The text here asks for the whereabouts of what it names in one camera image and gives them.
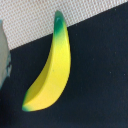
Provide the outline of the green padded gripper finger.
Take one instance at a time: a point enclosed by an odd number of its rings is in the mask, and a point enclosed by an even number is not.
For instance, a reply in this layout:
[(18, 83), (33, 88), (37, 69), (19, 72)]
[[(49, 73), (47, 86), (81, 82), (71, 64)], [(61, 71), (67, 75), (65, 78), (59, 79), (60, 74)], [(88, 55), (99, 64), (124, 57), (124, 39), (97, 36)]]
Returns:
[(11, 54), (7, 38), (3, 30), (3, 22), (0, 20), (0, 88), (7, 77), (11, 74)]

